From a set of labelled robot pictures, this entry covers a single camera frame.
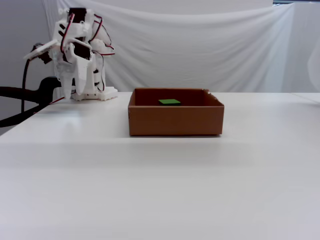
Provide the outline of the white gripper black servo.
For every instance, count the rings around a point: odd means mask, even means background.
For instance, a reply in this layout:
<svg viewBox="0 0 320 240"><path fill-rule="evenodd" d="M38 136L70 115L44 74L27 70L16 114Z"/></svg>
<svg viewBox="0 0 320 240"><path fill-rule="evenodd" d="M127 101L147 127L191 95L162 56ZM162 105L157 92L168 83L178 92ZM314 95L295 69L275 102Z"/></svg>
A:
<svg viewBox="0 0 320 240"><path fill-rule="evenodd" d="M63 42L61 50L62 39L56 39L56 41L53 47L53 63L64 97L67 100L71 98L73 76L76 93L78 95L90 94L93 91L92 47L73 37Z"/></svg>

